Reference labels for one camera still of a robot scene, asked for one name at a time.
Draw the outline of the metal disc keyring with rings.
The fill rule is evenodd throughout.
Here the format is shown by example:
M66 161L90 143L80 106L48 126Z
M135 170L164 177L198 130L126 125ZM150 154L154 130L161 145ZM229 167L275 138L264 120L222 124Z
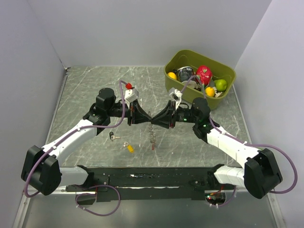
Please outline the metal disc keyring with rings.
M152 123L149 123L148 129L149 129L149 133L150 133L151 148L152 148L152 151L154 151L155 146L156 146L156 136L155 136L155 133L154 133L154 128L153 128Z

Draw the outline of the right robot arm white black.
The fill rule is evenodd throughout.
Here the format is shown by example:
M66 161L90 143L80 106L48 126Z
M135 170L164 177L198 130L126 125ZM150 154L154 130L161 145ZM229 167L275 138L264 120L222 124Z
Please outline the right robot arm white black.
M193 123L192 129L199 139L220 149L241 166L218 165L208 176L208 185L216 190L223 184L231 184L246 188L257 199L263 198L283 180L273 152L239 142L213 122L209 114L207 100L202 97L195 98L191 108L176 107L175 101L169 101L151 123L167 129L176 122Z

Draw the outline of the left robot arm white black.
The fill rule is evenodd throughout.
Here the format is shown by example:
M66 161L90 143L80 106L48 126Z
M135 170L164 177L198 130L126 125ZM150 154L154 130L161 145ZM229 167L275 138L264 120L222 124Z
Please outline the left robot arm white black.
M151 117L138 103L139 92L130 84L116 101L114 91L102 88L83 118L68 132L42 147L28 149L21 172L28 198L42 193L47 196L57 187L77 185L84 191L92 189L94 179L86 167L62 168L60 165L80 145L96 137L104 129L118 127L124 118L130 124L149 122Z

